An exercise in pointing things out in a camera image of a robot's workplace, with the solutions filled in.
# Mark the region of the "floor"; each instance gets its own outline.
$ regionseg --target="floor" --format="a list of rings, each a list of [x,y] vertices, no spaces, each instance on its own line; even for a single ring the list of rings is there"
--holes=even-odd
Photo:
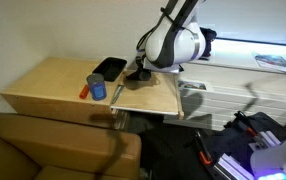
[[[141,137],[141,168],[149,172],[155,162],[174,155],[191,142],[195,130],[196,128],[164,124],[161,115],[131,113],[127,131]],[[211,130],[198,130],[204,136],[214,133]]]

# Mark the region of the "black plastic container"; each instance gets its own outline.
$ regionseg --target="black plastic container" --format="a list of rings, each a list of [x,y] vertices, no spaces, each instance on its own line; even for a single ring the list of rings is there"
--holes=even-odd
[[[123,71],[127,61],[109,57],[106,58],[92,73],[102,74],[104,81],[113,82]]]

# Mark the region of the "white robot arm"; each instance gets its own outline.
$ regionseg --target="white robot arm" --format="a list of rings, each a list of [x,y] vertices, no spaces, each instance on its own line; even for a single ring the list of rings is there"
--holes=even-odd
[[[132,80],[149,80],[150,70],[161,72],[178,69],[179,64],[198,59],[204,52],[205,38],[196,21],[199,0],[169,0],[155,27],[137,45],[142,52],[137,59],[138,71]]]

